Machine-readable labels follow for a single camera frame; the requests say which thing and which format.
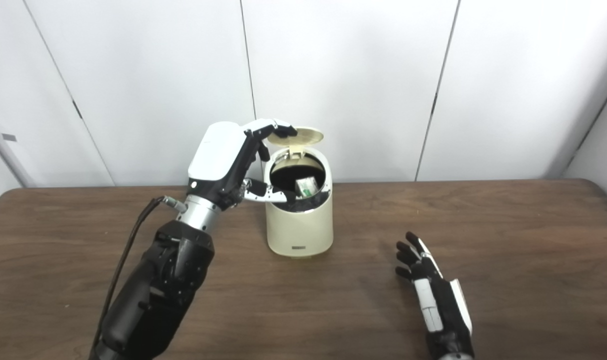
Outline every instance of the robotic arm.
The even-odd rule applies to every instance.
[[[270,159],[263,140],[271,133],[289,137],[296,136],[297,130],[268,119],[243,126],[217,122],[208,128],[188,168],[185,202],[165,196],[146,208],[150,212],[163,202],[179,214],[157,230],[141,262],[101,317],[100,337],[90,360],[152,360],[163,353],[206,278],[215,255],[210,234],[219,214],[243,199],[294,201],[290,191],[245,178],[256,153],[264,161]],[[135,229],[146,215],[137,219]]]
[[[395,272],[415,287],[427,327],[425,341],[433,360],[473,360],[473,322],[459,280],[444,280],[422,239],[406,233],[409,244],[397,242],[397,259],[406,264]]]

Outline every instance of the fingertip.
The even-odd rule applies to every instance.
[[[417,239],[419,239],[419,237],[417,235],[415,235],[412,231],[406,232],[406,240],[413,241],[413,240],[417,240]]]

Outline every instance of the white robotic hand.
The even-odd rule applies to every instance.
[[[406,264],[395,272],[415,287],[427,327],[425,341],[433,360],[473,360],[473,323],[459,280],[446,281],[429,249],[412,232],[397,242],[397,259]]]
[[[272,133],[279,137],[294,137],[297,130],[285,121],[265,118],[246,125],[228,121],[210,125],[188,167],[187,194],[205,199],[222,211],[242,199],[274,203],[294,201],[292,192],[245,178],[257,153],[262,161],[270,159],[263,140]]]

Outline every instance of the cream trash can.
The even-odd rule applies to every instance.
[[[321,254],[333,244],[333,176],[326,157],[314,148],[324,138],[319,130],[298,127],[297,136],[267,140],[284,147],[265,164],[264,182],[296,192],[299,179],[314,177],[319,191],[294,203],[266,203],[267,244],[272,251],[290,258]]]

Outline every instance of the cable connector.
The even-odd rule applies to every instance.
[[[164,196],[161,202],[173,208],[174,210],[177,210],[180,214],[184,214],[186,210],[188,210],[188,207],[187,205],[185,205],[185,203],[170,196]]]

